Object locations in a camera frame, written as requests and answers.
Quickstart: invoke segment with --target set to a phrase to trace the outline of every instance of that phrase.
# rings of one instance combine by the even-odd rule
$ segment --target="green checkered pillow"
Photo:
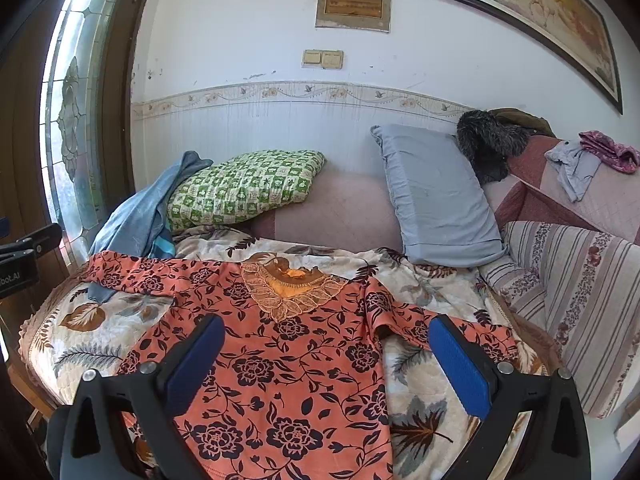
[[[171,196],[171,228],[236,224],[269,209],[302,202],[324,161],[320,152],[265,150],[200,170]]]

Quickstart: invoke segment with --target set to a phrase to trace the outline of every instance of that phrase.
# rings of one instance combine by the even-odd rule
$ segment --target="framed painting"
[[[618,66],[607,25],[588,0],[457,0],[488,12],[548,46],[622,113]]]

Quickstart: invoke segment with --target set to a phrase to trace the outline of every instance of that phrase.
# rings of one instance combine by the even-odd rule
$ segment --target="door glass panel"
[[[116,0],[65,0],[49,45],[40,102],[40,158],[51,221],[68,266],[81,265],[105,210],[98,167],[96,89]]]

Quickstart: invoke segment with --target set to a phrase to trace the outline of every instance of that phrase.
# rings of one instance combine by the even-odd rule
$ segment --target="silver bolt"
[[[561,379],[568,380],[571,379],[571,372],[567,368],[558,368],[558,375]]]
[[[508,361],[500,361],[498,363],[498,371],[505,375],[513,374],[513,365]]]
[[[93,381],[97,374],[98,372],[96,372],[93,368],[89,368],[88,370],[82,372],[82,380],[87,382]]]
[[[153,361],[146,361],[140,365],[140,373],[141,374],[152,374],[158,368],[158,364]]]

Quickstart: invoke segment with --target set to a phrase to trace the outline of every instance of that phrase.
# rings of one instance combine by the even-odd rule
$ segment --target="orange floral shirt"
[[[204,314],[222,317],[223,349],[187,413],[175,418],[212,478],[391,478],[380,336],[395,332],[428,349],[436,313],[396,303],[371,276],[345,280],[288,269],[283,260],[274,261],[285,281],[259,261],[149,260],[105,251],[91,257],[84,278],[175,298],[118,373],[162,360]],[[310,278],[296,284],[298,275]],[[515,358],[509,328],[452,321],[495,361]],[[130,426],[140,451],[142,434],[133,420]]]

